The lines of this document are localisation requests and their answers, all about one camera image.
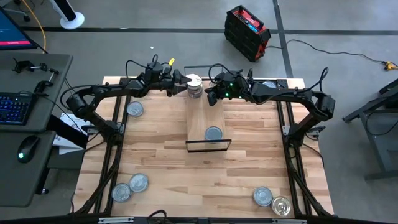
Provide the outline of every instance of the tin can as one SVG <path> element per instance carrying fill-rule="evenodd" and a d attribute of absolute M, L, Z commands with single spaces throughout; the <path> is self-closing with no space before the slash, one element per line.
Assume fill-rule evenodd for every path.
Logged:
<path fill-rule="evenodd" d="M 141 116 L 144 113 L 144 107 L 138 101 L 133 101 L 127 106 L 127 113 L 135 118 Z"/>
<path fill-rule="evenodd" d="M 268 86 L 269 88 L 276 88 L 276 84 L 274 82 L 271 82 L 271 81 L 265 81 L 262 84 Z"/>
<path fill-rule="evenodd" d="M 212 126 L 208 128 L 205 132 L 205 139 L 206 140 L 220 140 L 223 138 L 223 132 L 220 128 L 216 126 Z"/>
<path fill-rule="evenodd" d="M 127 184 L 118 184 L 112 189 L 112 198 L 115 202 L 126 202 L 132 195 L 132 191 Z"/>
<path fill-rule="evenodd" d="M 290 212 L 290 202 L 283 196 L 278 196 L 272 200 L 272 210 L 275 214 L 285 217 Z"/>
<path fill-rule="evenodd" d="M 203 84 L 201 82 L 201 77 L 196 74 L 189 74 L 186 77 L 190 78 L 192 81 L 187 83 L 188 95 L 190 98 L 200 98 L 203 93 Z"/>
<path fill-rule="evenodd" d="M 267 187 L 258 187 L 253 193 L 254 201 L 260 206 L 269 206 L 272 202 L 272 192 Z"/>
<path fill-rule="evenodd" d="M 130 189 L 133 192 L 143 192 L 148 188 L 148 177 L 145 174 L 134 174 L 130 179 Z"/>

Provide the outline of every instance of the can lid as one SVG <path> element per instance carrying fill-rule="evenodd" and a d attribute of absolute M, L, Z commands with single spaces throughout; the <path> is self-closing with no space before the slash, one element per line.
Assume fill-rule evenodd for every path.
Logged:
<path fill-rule="evenodd" d="M 124 183 L 114 186 L 112 190 L 112 198 L 115 202 L 125 202 L 130 198 L 131 194 L 129 186 Z"/>
<path fill-rule="evenodd" d="M 192 86 L 192 87 L 200 86 L 201 77 L 199 75 L 189 74 L 189 75 L 186 75 L 185 77 L 190 78 L 192 80 L 187 83 L 188 86 Z"/>
<path fill-rule="evenodd" d="M 278 196 L 272 201 L 272 210 L 280 216 L 286 216 L 290 212 L 290 202 L 283 196 Z"/>
<path fill-rule="evenodd" d="M 208 128 L 205 132 L 205 139 L 206 140 L 220 140 L 223 138 L 223 132 L 220 128 L 216 126 L 212 126 Z"/>
<path fill-rule="evenodd" d="M 130 179 L 130 189 L 133 192 L 143 192 L 148 188 L 148 177 L 145 174 L 134 174 Z"/>
<path fill-rule="evenodd" d="M 269 206 L 272 202 L 272 192 L 267 187 L 256 188 L 253 197 L 260 206 Z"/>
<path fill-rule="evenodd" d="M 271 82 L 271 81 L 265 81 L 262 84 L 268 86 L 269 88 L 276 88 L 276 84 L 274 82 Z"/>
<path fill-rule="evenodd" d="M 127 106 L 127 113 L 131 116 L 140 116 L 144 111 L 144 107 L 138 101 L 133 101 Z"/>

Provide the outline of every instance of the keyboard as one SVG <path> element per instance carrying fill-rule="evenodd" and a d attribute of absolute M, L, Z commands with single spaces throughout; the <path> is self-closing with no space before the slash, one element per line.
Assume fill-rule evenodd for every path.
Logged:
<path fill-rule="evenodd" d="M 35 99 L 31 93 L 0 93 L 0 125 L 25 125 Z"/>

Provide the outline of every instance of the wooden tabletop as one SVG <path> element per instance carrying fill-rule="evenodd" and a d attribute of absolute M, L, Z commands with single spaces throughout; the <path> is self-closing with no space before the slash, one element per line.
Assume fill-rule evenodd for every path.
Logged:
<path fill-rule="evenodd" d="M 104 77 L 104 83 L 119 83 L 120 77 Z M 287 79 L 289 88 L 304 87 L 300 78 Z M 128 117 L 118 183 L 128 183 L 133 174 L 149 178 L 145 192 L 134 193 L 125 203 L 114 202 L 113 216 L 148 216 L 164 209 L 170 217 L 278 217 L 270 207 L 260 207 L 252 199 L 256 187 L 270 188 L 273 196 L 290 198 L 276 102 L 263 105 L 243 100 L 223 100 L 226 137 L 232 143 L 226 152 L 187 152 L 186 91 L 167 98 L 165 92 L 151 91 L 134 98 L 144 106 L 144 114 Z M 125 98 L 122 98 L 119 120 Z M 96 112 L 112 119 L 115 98 L 104 99 Z M 292 103 L 296 122 L 308 111 Z M 97 137 L 88 147 L 102 141 Z M 318 150 L 315 141 L 304 142 Z M 75 210 L 94 192 L 100 179 L 106 145 L 85 154 L 74 196 Z M 333 213 L 322 160 L 301 147 L 308 188 L 323 208 Z M 300 208 L 302 192 L 297 186 Z M 108 188 L 103 197 L 104 209 Z"/>

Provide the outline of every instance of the concrete floor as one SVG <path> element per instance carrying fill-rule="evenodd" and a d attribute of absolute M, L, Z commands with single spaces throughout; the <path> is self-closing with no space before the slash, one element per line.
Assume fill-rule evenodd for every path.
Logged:
<path fill-rule="evenodd" d="M 45 27 L 59 27 L 59 17 L 49 2 L 35 12 Z M 144 28 L 131 32 L 47 32 L 50 53 L 74 56 L 68 79 L 71 85 L 101 83 L 105 75 L 124 75 L 124 63 L 134 59 L 148 62 L 153 54 L 159 60 L 176 58 L 174 68 L 220 62 L 229 68 L 252 67 L 255 77 L 304 78 L 307 86 L 315 83 L 324 67 L 330 72 L 323 82 L 323 91 L 336 100 L 335 117 L 326 122 L 320 136 L 320 150 L 335 214 L 344 218 L 398 222 L 398 179 L 365 182 L 364 175 L 379 171 L 366 133 L 359 120 L 351 124 L 341 117 L 359 108 L 376 96 L 378 89 L 397 78 L 397 72 L 385 72 L 382 65 L 361 57 L 328 55 L 310 47 L 291 42 L 287 47 L 292 74 L 286 72 L 282 51 L 267 49 L 266 56 L 248 62 L 225 41 L 222 33 L 153 33 L 145 28 L 222 29 L 225 12 L 243 4 L 265 25 L 278 30 L 286 40 L 299 39 L 329 51 L 366 54 L 376 60 L 398 62 L 395 35 L 289 35 L 277 26 L 274 4 L 280 7 L 286 30 L 398 30 L 398 2 L 385 0 L 69 0 L 76 11 L 84 13 L 83 27 Z M 37 26 L 34 21 L 15 20 L 21 26 Z M 28 32 L 42 43 L 40 32 Z M 271 45 L 280 46 L 278 34 Z M 131 74 L 139 73 L 129 67 Z M 35 196 L 28 208 L 0 208 L 0 219 L 62 215 L 69 211 L 69 199 L 78 178 L 77 171 L 52 171 L 47 187 L 50 193 Z"/>

